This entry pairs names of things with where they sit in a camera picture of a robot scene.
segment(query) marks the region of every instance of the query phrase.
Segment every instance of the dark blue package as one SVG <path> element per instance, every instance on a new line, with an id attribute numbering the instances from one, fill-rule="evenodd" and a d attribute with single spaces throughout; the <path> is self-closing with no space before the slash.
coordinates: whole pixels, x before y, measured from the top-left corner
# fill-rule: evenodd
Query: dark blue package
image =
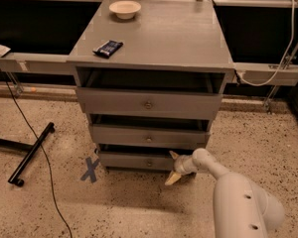
<path id="1" fill-rule="evenodd" d="M 119 50 L 123 43 L 108 41 L 99 48 L 92 50 L 96 55 L 109 59 L 112 54 Z"/>

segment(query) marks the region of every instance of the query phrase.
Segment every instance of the drawer handle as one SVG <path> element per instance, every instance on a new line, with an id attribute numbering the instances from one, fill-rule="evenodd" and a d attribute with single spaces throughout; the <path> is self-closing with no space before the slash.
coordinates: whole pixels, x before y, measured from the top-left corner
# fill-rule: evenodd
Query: drawer handle
<path id="1" fill-rule="evenodd" d="M 151 109 L 152 108 L 152 103 L 150 102 L 150 101 L 147 101 L 146 103 L 145 103 L 145 107 L 147 108 L 147 109 Z"/>

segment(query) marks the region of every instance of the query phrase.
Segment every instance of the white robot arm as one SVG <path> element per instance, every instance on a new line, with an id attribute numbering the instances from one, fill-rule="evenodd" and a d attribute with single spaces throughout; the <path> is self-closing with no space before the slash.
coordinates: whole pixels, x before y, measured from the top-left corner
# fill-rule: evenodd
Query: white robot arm
<path id="1" fill-rule="evenodd" d="M 267 230 L 282 224 L 285 211 L 275 196 L 221 165 L 206 149 L 197 149 L 191 156 L 170 154 L 175 165 L 166 185 L 190 173 L 210 173 L 217 180 L 214 190 L 217 238 L 267 238 Z"/>

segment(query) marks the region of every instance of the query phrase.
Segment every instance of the terrazzo floor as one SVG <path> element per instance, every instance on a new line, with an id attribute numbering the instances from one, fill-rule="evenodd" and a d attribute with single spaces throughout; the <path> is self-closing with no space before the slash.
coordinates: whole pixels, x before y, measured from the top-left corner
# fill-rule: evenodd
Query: terrazzo floor
<path id="1" fill-rule="evenodd" d="M 214 238 L 210 175 L 164 186 L 168 174 L 95 169 L 96 182 L 81 180 L 86 158 L 96 161 L 84 114 L 73 95 L 37 92 L 18 99 L 35 131 L 49 122 L 56 132 L 44 148 L 50 158 L 58 206 L 73 237 Z M 288 109 L 267 115 L 256 101 L 225 99 L 208 150 L 230 169 L 277 196 L 286 219 L 269 238 L 298 237 L 298 121 Z M 10 98 L 0 97 L 0 137 L 32 144 L 34 136 Z M 53 204 L 42 150 L 22 174 L 23 187 L 7 182 L 21 157 L 0 148 L 0 237 L 70 237 Z"/>

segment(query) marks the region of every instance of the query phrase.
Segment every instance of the drawer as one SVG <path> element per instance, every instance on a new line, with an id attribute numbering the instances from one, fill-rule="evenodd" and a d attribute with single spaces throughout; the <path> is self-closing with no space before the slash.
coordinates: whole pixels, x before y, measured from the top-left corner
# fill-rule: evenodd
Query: drawer
<path id="1" fill-rule="evenodd" d="M 224 84 L 223 72 L 192 72 L 126 68 L 82 68 L 84 87 L 98 89 L 133 89 L 219 93 Z"/>
<path id="2" fill-rule="evenodd" d="M 214 120 L 220 94 L 101 90 L 79 87 L 77 99 L 85 113 Z"/>
<path id="3" fill-rule="evenodd" d="M 98 155 L 105 167 L 139 170 L 171 171 L 174 160 L 168 149 L 137 148 L 100 145 Z M 192 151 L 176 151 L 180 154 L 192 154 Z"/>
<path id="4" fill-rule="evenodd" d="M 89 131 L 93 142 L 97 144 L 188 150 L 205 147 L 210 137 L 208 132 L 105 125 L 91 125 L 89 126 Z"/>

